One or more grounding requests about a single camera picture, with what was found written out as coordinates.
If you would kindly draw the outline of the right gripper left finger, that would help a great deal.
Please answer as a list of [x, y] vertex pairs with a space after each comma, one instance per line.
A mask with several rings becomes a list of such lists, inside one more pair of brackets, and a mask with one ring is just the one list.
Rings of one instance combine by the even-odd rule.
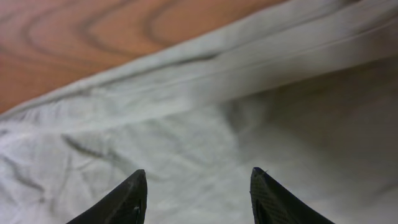
[[67, 224], [143, 224], [146, 208], [146, 173], [139, 169]]

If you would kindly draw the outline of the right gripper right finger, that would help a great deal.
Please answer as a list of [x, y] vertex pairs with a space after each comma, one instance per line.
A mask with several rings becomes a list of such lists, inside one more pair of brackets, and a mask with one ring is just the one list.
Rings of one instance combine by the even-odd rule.
[[252, 170], [250, 195], [255, 224], [334, 224], [259, 167]]

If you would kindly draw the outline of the khaki green shorts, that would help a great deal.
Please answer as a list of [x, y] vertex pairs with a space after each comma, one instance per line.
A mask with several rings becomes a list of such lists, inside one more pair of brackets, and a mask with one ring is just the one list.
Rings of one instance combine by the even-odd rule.
[[397, 2], [295, 1], [1, 115], [1, 222], [66, 223], [135, 170], [147, 223], [252, 223], [252, 168], [397, 222]]

